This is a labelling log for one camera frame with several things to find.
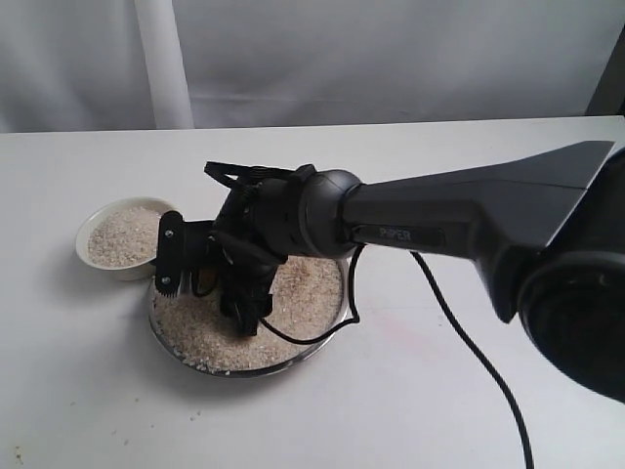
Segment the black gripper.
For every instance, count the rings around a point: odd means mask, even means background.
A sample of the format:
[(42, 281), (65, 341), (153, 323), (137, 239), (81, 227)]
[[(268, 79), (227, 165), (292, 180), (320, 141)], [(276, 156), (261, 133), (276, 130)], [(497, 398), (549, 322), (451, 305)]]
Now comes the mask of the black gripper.
[(278, 267), (306, 252), (297, 206), (313, 168), (207, 165), (204, 172), (229, 189), (210, 232), (217, 245), (220, 311), (238, 335), (251, 337), (272, 312)]

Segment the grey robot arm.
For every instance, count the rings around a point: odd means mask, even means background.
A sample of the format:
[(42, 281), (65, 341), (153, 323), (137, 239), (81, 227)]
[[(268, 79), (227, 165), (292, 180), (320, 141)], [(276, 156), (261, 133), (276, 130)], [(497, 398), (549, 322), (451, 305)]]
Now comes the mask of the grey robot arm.
[(212, 235), (222, 309), (241, 335), (271, 312), (271, 278), (290, 256), (443, 255), (472, 262), (496, 316), (519, 319), (559, 371), (623, 400), (624, 153), (612, 142), (376, 184), (311, 165), (205, 172), (229, 190)]

